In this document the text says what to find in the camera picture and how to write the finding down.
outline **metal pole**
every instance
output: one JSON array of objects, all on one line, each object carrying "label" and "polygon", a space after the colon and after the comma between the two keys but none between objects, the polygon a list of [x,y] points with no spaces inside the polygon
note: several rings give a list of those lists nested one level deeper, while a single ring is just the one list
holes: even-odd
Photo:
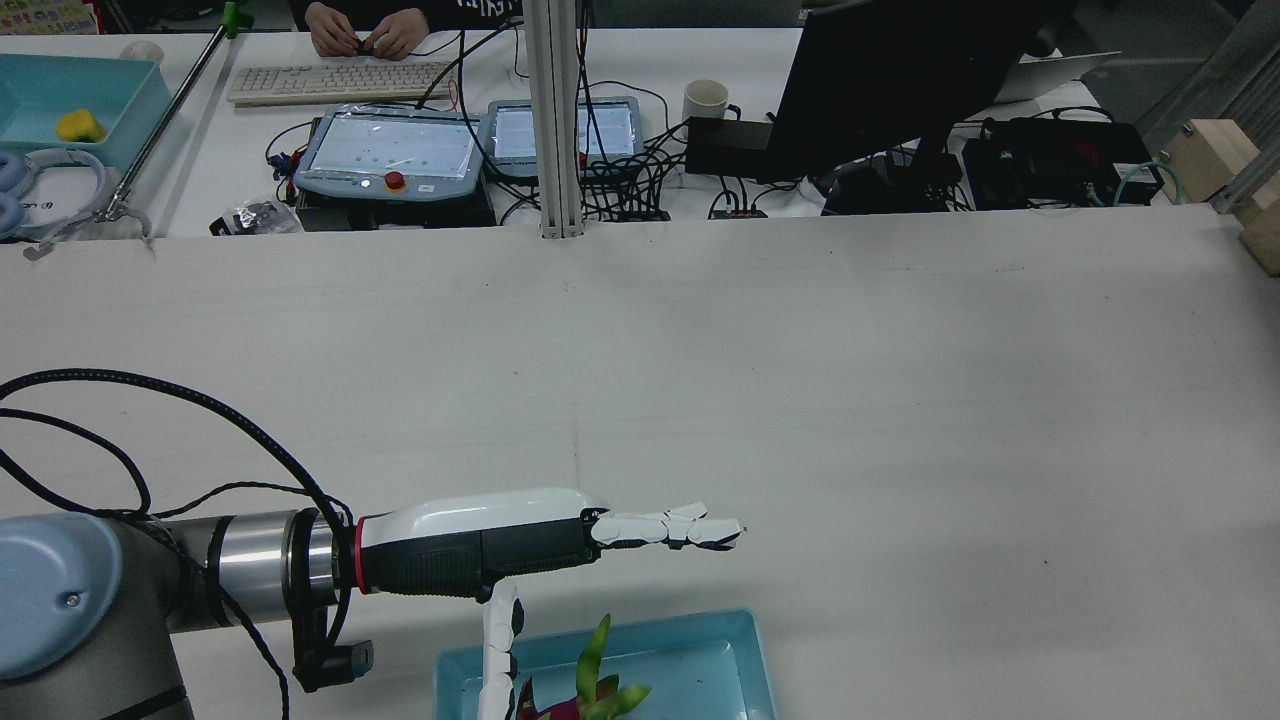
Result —
[{"label": "metal pole", "polygon": [[129,170],[124,173],[120,178],[119,184],[115,186],[115,192],[111,195],[111,201],[108,202],[106,208],[95,218],[99,223],[109,223],[119,220],[124,215],[124,199],[128,197],[129,191],[133,190],[133,183],[138,179],[138,173],[142,172],[142,167],[146,164],[147,159],[151,158],[151,152],[155,151],[156,145],[160,143],[160,138],[164,137],[164,131],[168,129],[169,123],[173,122],[174,115],[182,109],[182,104],[191,95],[191,88],[195,87],[196,81],[200,79],[201,73],[205,72],[205,67],[212,59],[214,53],[218,50],[218,45],[227,37],[227,26],[218,26],[218,31],[214,36],[209,38],[209,44],[205,45],[205,50],[200,54],[196,64],[192,65],[191,72],[187,73],[186,79],[178,87],[178,92],[174,94],[173,101],[169,102],[169,108],[165,109],[164,115],[160,117],[160,122],[156,124],[155,129],[147,137],[146,145],[138,151],[138,158],[133,160],[133,165]]},{"label": "metal pole", "polygon": [[525,3],[543,237],[548,238],[582,234],[573,8],[567,0]]}]

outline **robotic arm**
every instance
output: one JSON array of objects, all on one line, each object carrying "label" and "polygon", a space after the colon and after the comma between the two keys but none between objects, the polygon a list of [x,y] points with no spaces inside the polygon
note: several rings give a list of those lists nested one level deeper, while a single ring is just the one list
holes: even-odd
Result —
[{"label": "robotic arm", "polygon": [[481,719],[500,720],[512,703],[508,651],[524,624],[508,578],[594,562],[607,548],[731,548],[742,525],[705,515],[701,503],[616,512],[586,493],[547,488],[425,502],[337,536],[315,510],[147,533],[74,514],[0,520],[0,716],[191,719],[168,634],[234,624],[221,591],[253,623],[293,623],[303,689],[349,683],[370,669],[372,648],[333,646],[324,628],[338,593],[358,588],[486,603]]}]

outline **touchscreen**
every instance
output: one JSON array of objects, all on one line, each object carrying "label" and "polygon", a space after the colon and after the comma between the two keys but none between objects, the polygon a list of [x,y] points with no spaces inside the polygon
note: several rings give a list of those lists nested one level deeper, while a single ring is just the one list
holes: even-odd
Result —
[{"label": "touchscreen", "polygon": [[462,178],[475,141],[461,122],[334,117],[312,170]]},{"label": "touchscreen", "polygon": [[[595,128],[588,127],[586,108],[577,109],[577,150],[588,155],[600,155],[600,140],[604,141],[604,155],[631,155],[635,147],[635,129],[631,126],[631,109],[626,105],[599,105],[595,108]],[[529,108],[499,108],[494,120],[494,158],[532,158],[534,111]]]}]

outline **person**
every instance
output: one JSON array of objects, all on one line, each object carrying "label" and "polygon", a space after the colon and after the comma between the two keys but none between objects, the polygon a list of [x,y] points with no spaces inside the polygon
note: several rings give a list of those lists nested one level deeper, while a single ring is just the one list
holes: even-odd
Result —
[{"label": "person", "polygon": [[[403,60],[430,32],[498,27],[518,12],[520,0],[289,0],[289,8],[298,29],[311,32],[311,45],[321,58],[365,51]],[[361,40],[356,28],[372,32]]]}]

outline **keyboard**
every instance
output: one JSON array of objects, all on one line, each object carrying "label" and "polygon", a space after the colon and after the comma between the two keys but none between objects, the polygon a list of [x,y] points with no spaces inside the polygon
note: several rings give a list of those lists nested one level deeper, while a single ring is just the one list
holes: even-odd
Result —
[{"label": "keyboard", "polygon": [[[378,100],[417,100],[444,72],[448,61],[317,63],[270,68],[242,68],[227,90],[236,105],[332,105]],[[457,74],[449,73],[454,81]],[[448,97],[448,79],[431,97]]]}]

